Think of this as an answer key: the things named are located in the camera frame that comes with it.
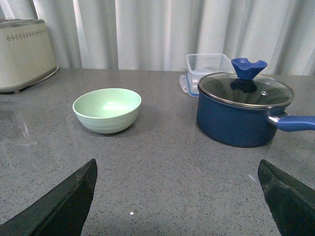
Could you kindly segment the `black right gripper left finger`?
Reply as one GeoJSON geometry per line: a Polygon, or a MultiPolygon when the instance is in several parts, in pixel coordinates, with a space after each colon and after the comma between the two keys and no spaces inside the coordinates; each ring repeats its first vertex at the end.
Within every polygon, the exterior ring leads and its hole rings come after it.
{"type": "Polygon", "coordinates": [[[2,236],[79,236],[94,198],[91,159],[27,209],[0,226],[2,236]]]}

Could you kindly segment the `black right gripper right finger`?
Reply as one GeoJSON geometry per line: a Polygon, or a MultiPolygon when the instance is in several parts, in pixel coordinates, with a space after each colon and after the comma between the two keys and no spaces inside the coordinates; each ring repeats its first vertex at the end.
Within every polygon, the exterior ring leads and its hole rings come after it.
{"type": "Polygon", "coordinates": [[[258,178],[264,199],[283,236],[315,234],[315,191],[262,159],[258,178]]]}

